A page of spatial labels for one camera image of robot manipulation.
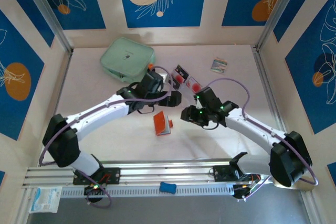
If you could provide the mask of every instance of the white package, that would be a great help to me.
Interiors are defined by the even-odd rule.
[[[35,212],[57,213],[62,187],[38,187],[35,192],[30,214]]]

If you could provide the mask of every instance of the orange circle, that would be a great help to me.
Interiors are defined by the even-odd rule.
[[[9,64],[5,71],[5,77],[7,77],[5,85],[9,96],[16,101],[26,100],[31,87],[30,73],[26,66],[17,62]]]
[[[267,21],[278,0],[260,0],[252,10],[252,18],[257,22]]]
[[[57,6],[57,9],[60,13],[62,13],[64,15],[68,15],[70,13],[69,6],[64,5],[64,4],[60,4],[59,6]]]
[[[313,84],[316,87],[320,87],[323,84],[323,74],[321,74],[320,72],[316,72],[313,75]]]

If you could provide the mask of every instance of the blue eraser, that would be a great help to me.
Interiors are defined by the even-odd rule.
[[[175,184],[167,184],[165,182],[160,183],[159,191],[164,193],[176,194],[177,185]]]

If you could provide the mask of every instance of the gray floor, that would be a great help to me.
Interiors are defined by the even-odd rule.
[[[28,224],[277,224],[309,223],[298,191],[265,185],[247,202],[232,196],[115,198],[110,209],[62,199],[57,214],[33,214]]]

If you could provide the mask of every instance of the mint green bag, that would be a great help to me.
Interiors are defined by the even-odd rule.
[[[100,58],[103,69],[122,82],[139,82],[148,65],[155,63],[154,49],[126,38],[116,39]]]

